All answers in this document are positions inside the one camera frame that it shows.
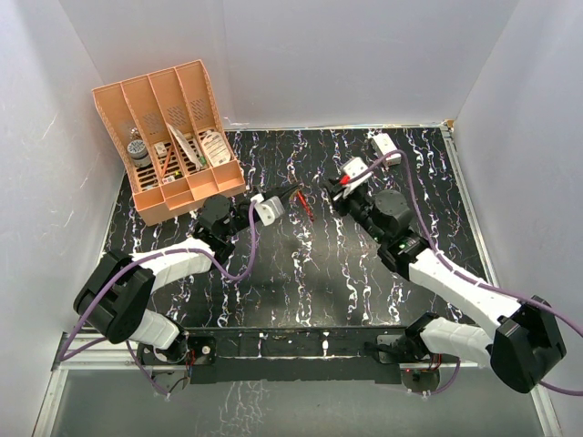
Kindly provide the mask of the red black keyring holder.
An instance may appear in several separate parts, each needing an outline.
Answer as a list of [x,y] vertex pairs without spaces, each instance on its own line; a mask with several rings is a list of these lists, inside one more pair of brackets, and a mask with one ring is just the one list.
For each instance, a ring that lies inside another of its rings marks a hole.
[[311,222],[311,223],[313,223],[313,222],[315,221],[315,216],[313,215],[312,208],[310,207],[310,205],[309,205],[309,203],[308,203],[307,199],[305,198],[305,200],[299,200],[299,201],[300,201],[300,203],[301,203],[301,205],[302,205],[302,208],[303,208],[303,209],[304,209],[304,211],[306,212],[306,214],[307,214],[307,216],[308,216],[308,218],[309,218],[310,222]]

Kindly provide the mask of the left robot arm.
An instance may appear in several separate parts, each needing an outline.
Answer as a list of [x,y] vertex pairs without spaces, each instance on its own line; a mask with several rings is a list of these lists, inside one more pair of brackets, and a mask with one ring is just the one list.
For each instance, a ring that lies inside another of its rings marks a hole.
[[[131,340],[149,346],[168,363],[184,361],[188,333],[176,321],[148,309],[151,294],[213,269],[230,281],[247,278],[257,253],[257,227],[279,219],[299,189],[294,183],[257,190],[238,202],[216,194],[204,200],[194,232],[184,241],[144,253],[107,252],[76,296],[76,327],[89,324],[112,344]],[[233,275],[224,265],[235,250],[232,238],[245,229],[251,232],[248,266]]]

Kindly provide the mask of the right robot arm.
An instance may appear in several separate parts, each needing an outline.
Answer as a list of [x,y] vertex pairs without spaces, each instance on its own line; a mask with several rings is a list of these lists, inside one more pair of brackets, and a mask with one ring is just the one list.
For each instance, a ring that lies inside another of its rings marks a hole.
[[530,392],[566,356],[556,318],[539,297],[516,300],[495,293],[486,282],[452,262],[443,262],[427,239],[411,227],[413,211],[398,191],[374,196],[360,183],[324,184],[334,210],[350,216],[379,245],[377,255],[391,272],[431,290],[471,320],[460,324],[427,312],[389,344],[367,343],[376,360],[405,363],[450,355],[486,366],[506,386]]

